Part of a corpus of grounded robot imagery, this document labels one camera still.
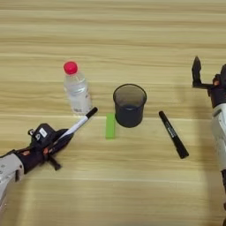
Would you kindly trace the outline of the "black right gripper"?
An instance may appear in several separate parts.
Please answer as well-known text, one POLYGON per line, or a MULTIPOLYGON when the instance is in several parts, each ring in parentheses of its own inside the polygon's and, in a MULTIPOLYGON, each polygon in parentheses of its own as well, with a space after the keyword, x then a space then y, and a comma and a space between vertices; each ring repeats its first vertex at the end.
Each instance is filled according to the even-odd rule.
POLYGON ((212 107, 226 103, 226 77, 216 74, 213 78, 213 84, 201 82, 200 78, 201 62, 198 56, 193 60, 192 65, 192 86, 194 88, 208 89, 208 95, 211 98, 212 107))

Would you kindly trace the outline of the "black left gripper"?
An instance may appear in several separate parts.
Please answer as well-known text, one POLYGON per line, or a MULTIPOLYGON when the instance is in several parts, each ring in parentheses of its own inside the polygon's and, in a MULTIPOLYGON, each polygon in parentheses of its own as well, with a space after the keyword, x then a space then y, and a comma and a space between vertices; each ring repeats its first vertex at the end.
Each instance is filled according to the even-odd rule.
MULTIPOLYGON (((61 129, 56 132, 57 136, 62 136, 68 129, 61 129)), ((59 170, 61 165, 53 157, 54 154, 64 149, 71 141, 73 134, 68 134, 58 141, 48 140, 33 140, 29 147, 25 147, 15 151, 15 155, 21 160, 24 173, 28 173, 36 166, 45 162, 50 163, 55 170, 59 170)))

